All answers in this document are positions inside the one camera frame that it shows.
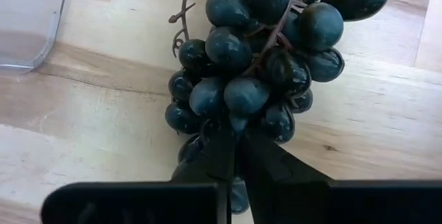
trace bunch of grapes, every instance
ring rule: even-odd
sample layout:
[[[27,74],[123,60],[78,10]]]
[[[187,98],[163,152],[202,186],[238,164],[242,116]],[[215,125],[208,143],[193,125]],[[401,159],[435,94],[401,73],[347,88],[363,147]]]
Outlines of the bunch of grapes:
[[[277,143],[295,134],[293,113],[313,103],[312,81],[330,82],[343,71],[333,48],[344,21],[375,15],[387,0],[207,0],[213,24],[205,41],[189,39],[187,7],[169,22],[182,20],[173,52],[182,69],[169,81],[173,97],[165,117],[176,131],[195,134],[180,150],[179,171],[195,158],[211,133],[228,122],[240,138],[259,128]],[[185,41],[178,37],[184,34]],[[234,214],[248,208],[244,183],[232,192]]]

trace wood grain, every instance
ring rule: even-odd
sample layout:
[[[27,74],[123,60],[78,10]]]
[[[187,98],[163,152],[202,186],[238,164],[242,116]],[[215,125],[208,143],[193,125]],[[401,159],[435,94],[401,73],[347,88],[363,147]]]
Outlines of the wood grain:
[[[205,0],[189,0],[205,38]],[[164,121],[180,0],[68,0],[58,43],[33,73],[0,78],[0,223],[39,222],[52,190],[76,181],[168,180],[188,136]],[[314,84],[284,146],[340,179],[442,178],[441,0],[389,0],[347,23],[346,67]],[[250,212],[234,223],[252,223]]]

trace wooden table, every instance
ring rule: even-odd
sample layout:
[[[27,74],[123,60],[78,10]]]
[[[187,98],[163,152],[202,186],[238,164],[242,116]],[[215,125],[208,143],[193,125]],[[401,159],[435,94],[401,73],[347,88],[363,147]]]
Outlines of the wooden table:
[[[210,28],[204,0],[191,36]],[[164,121],[181,0],[67,0],[33,73],[0,79],[0,223],[38,223],[66,183],[168,180],[185,136]],[[442,0],[390,0],[345,24],[347,66],[314,84],[285,148],[333,178],[442,178]],[[250,223],[250,213],[235,218]]]

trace grape vine stem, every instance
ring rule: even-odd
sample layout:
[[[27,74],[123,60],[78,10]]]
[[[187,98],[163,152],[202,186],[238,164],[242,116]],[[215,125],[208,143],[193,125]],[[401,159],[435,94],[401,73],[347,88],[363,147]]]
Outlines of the grape vine stem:
[[[294,0],[289,0],[289,3],[287,4],[287,7],[284,11],[284,14],[282,14],[281,19],[279,20],[278,24],[276,24],[276,27],[271,31],[270,36],[267,40],[267,43],[265,44],[264,48],[262,49],[260,56],[253,61],[252,65],[242,74],[244,76],[250,76],[253,75],[253,72],[255,71],[256,67],[263,63],[265,53],[272,47],[275,46],[276,40],[278,38],[278,34],[281,32],[282,28],[284,28],[285,22],[287,21],[287,17],[289,16],[289,12],[291,9],[291,6],[293,5]]]
[[[182,0],[181,11],[175,15],[172,15],[169,18],[169,23],[171,24],[176,23],[178,19],[181,19],[182,22],[182,29],[179,30],[177,34],[173,37],[172,52],[175,57],[177,57],[176,50],[179,50],[181,45],[184,43],[184,40],[179,38],[179,36],[184,33],[184,39],[186,41],[189,40],[189,29],[187,28],[186,12],[190,10],[193,6],[195,6],[194,3],[187,7],[187,0]]]

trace clear plastic container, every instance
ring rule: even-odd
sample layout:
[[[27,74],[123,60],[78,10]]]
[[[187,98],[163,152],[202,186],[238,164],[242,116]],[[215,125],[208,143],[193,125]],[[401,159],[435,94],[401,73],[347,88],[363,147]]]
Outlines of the clear plastic container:
[[[0,0],[0,75],[31,71],[48,56],[64,0]]]

